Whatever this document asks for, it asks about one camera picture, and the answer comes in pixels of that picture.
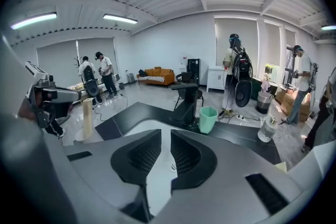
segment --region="white cabinet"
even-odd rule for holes
[[[224,67],[220,66],[209,67],[206,92],[208,92],[209,89],[224,90],[225,80],[226,80],[226,71],[224,71]]]

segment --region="white pants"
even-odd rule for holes
[[[222,108],[225,110],[232,110],[236,95],[236,84],[237,80],[233,78],[233,75],[226,76],[224,97],[222,103]]]

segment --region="cardboard box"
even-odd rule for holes
[[[279,104],[282,104],[285,94],[286,94],[286,89],[280,86],[278,89],[277,95],[275,96],[275,100],[277,100]]]
[[[297,91],[295,91],[293,94],[289,93],[285,94],[280,108],[286,116],[290,115],[297,94],[298,94]],[[300,115],[299,115],[300,122],[304,122],[308,119],[310,114],[309,106],[310,106],[310,94],[308,93],[300,106]]]

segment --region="fluorescent light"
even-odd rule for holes
[[[50,19],[55,19],[57,17],[56,12],[53,13],[48,13],[48,14],[42,14],[42,15],[38,15],[32,18],[28,18],[25,20],[22,20],[21,22],[18,22],[16,24],[11,25],[12,29],[19,29],[21,27],[24,27],[26,25],[31,25],[37,22],[41,22],[43,20],[50,20]]]
[[[325,25],[321,27],[322,30],[336,30],[336,25]]]
[[[138,21],[134,20],[134,19],[130,19],[130,18],[126,18],[126,17],[122,17],[122,16],[118,16],[118,15],[110,15],[110,14],[105,14],[103,19],[118,20],[118,21],[121,21],[121,22],[130,23],[130,24],[138,23]]]

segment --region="person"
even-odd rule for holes
[[[100,71],[99,73],[101,74],[103,78],[103,82],[105,84],[105,87],[107,91],[109,92],[109,95],[107,96],[108,98],[116,98],[117,97],[117,89],[114,86],[113,83],[113,67],[112,67],[112,62],[110,58],[106,57],[103,55],[100,51],[96,53],[96,59],[100,60]]]
[[[35,95],[36,106],[40,107],[42,105],[42,100],[43,100],[42,99],[42,92],[40,90],[36,89],[36,90],[34,90],[34,95]],[[30,104],[29,99],[27,97],[24,98],[17,115],[20,118],[26,118],[26,119],[28,119],[30,121],[34,121],[38,124],[36,114],[33,112],[32,105]],[[57,136],[57,134],[58,134],[59,137],[63,137],[64,134],[65,134],[65,129],[62,128],[61,126],[59,126],[59,124],[57,123],[57,121],[55,119],[52,120],[52,122],[45,128],[45,130],[49,134],[53,134],[55,136]]]
[[[304,153],[309,152],[313,146],[316,136],[316,131],[321,126],[321,124],[330,116],[329,110],[327,108],[327,102],[331,101],[334,109],[334,119],[333,122],[336,120],[336,68],[334,68],[333,72],[331,73],[330,77],[328,78],[328,82],[326,85],[325,92],[320,100],[320,112],[319,115],[310,130],[307,138],[305,139],[304,144],[302,145],[301,151]]]
[[[96,73],[95,66],[92,63],[89,62],[89,57],[84,56],[83,57],[83,62],[80,64],[80,66],[78,68],[78,76],[83,78],[84,83],[86,83],[85,70],[86,70],[87,67],[91,67],[92,72]],[[96,99],[94,98],[94,96],[90,95],[89,92],[88,92],[88,96],[93,98],[92,106],[97,106],[97,102],[96,102]],[[98,94],[96,95],[96,98],[97,98],[100,105],[103,104],[103,100],[102,100],[102,98],[99,94],[99,91],[98,91]]]
[[[241,45],[240,38],[237,34],[231,34],[229,38],[230,47],[227,49],[223,65],[227,68],[227,76],[225,81],[224,98],[222,109],[225,114],[232,113],[232,106],[235,101],[235,91],[238,80],[232,75],[232,67],[238,53],[244,48]]]
[[[310,67],[311,60],[307,53],[299,46],[295,45],[293,48],[293,53],[301,58],[301,73],[298,73],[296,77],[300,77],[298,83],[298,94],[295,98],[293,108],[290,112],[290,115],[287,118],[282,118],[282,123],[287,124],[298,124],[299,123],[299,115],[300,115],[300,106],[302,101],[304,100],[306,94],[309,92],[309,83],[311,79]]]

